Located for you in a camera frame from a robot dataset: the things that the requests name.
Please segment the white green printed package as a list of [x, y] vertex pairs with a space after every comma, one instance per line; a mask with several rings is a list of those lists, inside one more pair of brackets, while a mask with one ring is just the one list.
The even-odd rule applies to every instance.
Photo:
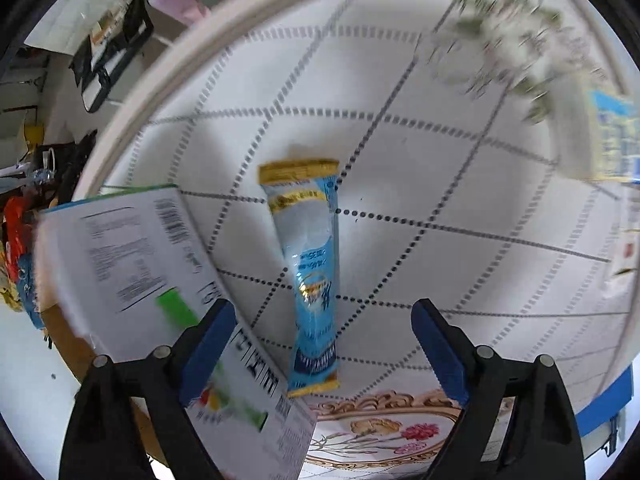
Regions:
[[47, 210], [37, 235], [73, 333], [115, 362], [144, 358], [222, 307], [181, 401], [227, 479], [295, 479], [316, 420], [286, 393], [206, 254], [173, 186], [104, 195]]

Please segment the pile of colourful clothes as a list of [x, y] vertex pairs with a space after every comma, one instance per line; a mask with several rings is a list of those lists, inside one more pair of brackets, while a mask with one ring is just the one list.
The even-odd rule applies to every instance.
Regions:
[[35, 217], [30, 199], [10, 196], [1, 215], [1, 296], [6, 305], [17, 312], [25, 312], [36, 330], [44, 330], [37, 307], [34, 274]]

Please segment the yellow blue tissue pack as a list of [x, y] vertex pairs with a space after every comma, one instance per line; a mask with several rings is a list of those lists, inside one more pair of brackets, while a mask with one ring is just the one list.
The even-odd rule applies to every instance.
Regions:
[[639, 183], [639, 112], [620, 94], [592, 90], [594, 120], [593, 168], [598, 180]]

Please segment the patterned white tablecloth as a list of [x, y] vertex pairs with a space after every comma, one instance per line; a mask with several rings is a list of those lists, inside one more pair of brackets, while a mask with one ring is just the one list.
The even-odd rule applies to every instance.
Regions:
[[[588, 0], [529, 0], [563, 61], [639, 91], [636, 63]], [[629, 203], [565, 177], [555, 136], [492, 47], [462, 37], [456, 0], [227, 0], [122, 103], [77, 194], [177, 185], [235, 304], [281, 366], [293, 283], [262, 164], [338, 161], [341, 385], [318, 413], [306, 479], [424, 470], [456, 408], [410, 327], [427, 297], [506, 358], [547, 353], [574, 408], [634, 358], [634, 283], [608, 295]]]

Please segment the pink suitcase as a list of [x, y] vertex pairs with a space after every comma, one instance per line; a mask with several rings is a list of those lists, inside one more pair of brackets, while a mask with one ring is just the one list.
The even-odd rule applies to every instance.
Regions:
[[192, 26], [208, 17], [209, 8], [200, 0], [148, 0], [150, 6], [177, 22]]

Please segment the blue gold snack sachet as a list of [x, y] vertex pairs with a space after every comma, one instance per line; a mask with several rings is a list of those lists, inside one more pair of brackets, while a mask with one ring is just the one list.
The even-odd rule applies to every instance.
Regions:
[[296, 336], [288, 395], [337, 388], [338, 161], [285, 159], [258, 168], [258, 183], [292, 273]]

